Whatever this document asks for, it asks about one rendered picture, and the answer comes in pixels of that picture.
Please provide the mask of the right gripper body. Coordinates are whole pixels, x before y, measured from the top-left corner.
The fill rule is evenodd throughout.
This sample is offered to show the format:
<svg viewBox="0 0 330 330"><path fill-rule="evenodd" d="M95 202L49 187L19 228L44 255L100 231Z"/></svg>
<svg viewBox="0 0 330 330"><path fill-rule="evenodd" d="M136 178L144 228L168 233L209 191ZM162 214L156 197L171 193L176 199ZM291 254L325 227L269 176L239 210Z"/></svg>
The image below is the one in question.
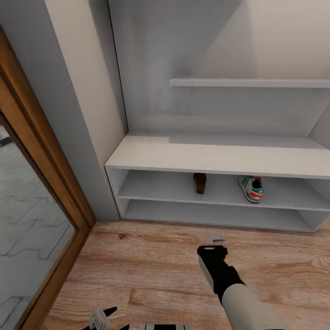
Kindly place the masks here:
<svg viewBox="0 0 330 330"><path fill-rule="evenodd" d="M210 246L199 246L198 248L198 253L199 254L202 254L202 251L204 250L204 248L215 248L221 255L221 259L226 259L225 257L225 253L224 253L224 246L223 245L216 245L216 246L213 246L213 245L210 245Z"/></svg>

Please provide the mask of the sandal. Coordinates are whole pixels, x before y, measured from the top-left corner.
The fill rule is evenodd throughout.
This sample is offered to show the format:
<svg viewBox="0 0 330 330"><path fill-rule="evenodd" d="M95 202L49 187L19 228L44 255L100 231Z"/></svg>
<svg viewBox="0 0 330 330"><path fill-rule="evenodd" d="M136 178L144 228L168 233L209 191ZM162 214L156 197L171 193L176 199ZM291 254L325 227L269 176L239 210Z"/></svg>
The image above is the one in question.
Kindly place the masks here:
<svg viewBox="0 0 330 330"><path fill-rule="evenodd" d="M206 174L204 173L194 173L193 175L194 181L197 183L197 194L203 195L205 191L205 184L206 184Z"/></svg>

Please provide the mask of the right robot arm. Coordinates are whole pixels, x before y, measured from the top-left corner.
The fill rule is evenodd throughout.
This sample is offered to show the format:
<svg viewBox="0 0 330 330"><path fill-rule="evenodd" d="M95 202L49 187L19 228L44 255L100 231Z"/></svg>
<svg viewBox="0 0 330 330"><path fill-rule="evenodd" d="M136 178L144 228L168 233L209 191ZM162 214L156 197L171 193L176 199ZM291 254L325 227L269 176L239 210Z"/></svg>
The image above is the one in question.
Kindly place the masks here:
<svg viewBox="0 0 330 330"><path fill-rule="evenodd" d="M232 330L291 330L247 288L235 268L223 260L227 248L214 246L213 242L224 242L226 238L224 234L207 234L207 245L198 248L198 263L219 297Z"/></svg>

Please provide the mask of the gym shoe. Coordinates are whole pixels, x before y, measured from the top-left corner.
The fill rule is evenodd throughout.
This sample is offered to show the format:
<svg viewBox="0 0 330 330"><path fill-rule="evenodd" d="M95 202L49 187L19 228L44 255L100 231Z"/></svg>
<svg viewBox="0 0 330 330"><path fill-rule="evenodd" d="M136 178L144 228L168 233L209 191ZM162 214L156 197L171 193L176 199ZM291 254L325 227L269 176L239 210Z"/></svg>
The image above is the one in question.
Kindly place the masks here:
<svg viewBox="0 0 330 330"><path fill-rule="evenodd" d="M253 203L260 203L264 193L263 180L260 177L240 175L238 181L246 198Z"/></svg>

